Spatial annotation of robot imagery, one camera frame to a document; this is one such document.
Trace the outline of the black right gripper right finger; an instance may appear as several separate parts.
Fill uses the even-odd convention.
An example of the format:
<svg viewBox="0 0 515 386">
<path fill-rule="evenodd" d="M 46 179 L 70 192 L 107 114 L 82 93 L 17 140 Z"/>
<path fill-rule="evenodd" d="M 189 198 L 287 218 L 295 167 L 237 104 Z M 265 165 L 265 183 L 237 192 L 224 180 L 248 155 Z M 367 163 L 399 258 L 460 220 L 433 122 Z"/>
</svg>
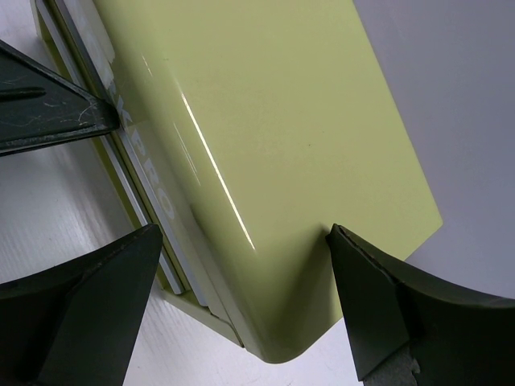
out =
<svg viewBox="0 0 515 386">
<path fill-rule="evenodd" d="M 426 273 L 339 225 L 326 241 L 363 384 L 513 384 L 513 299 Z"/>
</svg>

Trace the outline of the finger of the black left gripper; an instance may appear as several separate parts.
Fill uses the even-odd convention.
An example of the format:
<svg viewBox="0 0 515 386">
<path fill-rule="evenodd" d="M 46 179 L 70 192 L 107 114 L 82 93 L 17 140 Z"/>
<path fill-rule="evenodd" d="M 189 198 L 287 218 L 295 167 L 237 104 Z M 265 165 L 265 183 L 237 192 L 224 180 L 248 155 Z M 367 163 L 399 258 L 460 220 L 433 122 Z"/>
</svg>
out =
<svg viewBox="0 0 515 386">
<path fill-rule="evenodd" d="M 1 42 L 1 156 L 106 135 L 116 109 Z"/>
</svg>

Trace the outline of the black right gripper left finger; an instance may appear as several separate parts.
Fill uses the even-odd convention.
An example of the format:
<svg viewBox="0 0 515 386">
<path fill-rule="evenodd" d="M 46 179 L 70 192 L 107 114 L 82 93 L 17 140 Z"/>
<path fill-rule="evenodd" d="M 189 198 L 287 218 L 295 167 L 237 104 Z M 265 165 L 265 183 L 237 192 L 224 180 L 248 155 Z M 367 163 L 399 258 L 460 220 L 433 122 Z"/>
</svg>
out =
<svg viewBox="0 0 515 386">
<path fill-rule="evenodd" d="M 3 385 L 121 385 L 159 265 L 148 224 L 1 285 Z"/>
</svg>

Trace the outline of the green metal drawer cabinet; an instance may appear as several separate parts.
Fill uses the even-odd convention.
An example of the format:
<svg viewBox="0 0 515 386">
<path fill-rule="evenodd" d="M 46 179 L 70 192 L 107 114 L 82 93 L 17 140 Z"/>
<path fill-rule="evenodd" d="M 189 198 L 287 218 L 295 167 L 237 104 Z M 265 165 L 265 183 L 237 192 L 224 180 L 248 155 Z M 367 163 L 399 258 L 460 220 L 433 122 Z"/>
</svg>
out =
<svg viewBox="0 0 515 386">
<path fill-rule="evenodd" d="M 399 259 L 443 223 L 351 1 L 35 1 L 58 68 L 115 106 L 96 141 L 181 279 L 168 294 L 267 363 L 342 316 L 326 235 Z"/>
</svg>

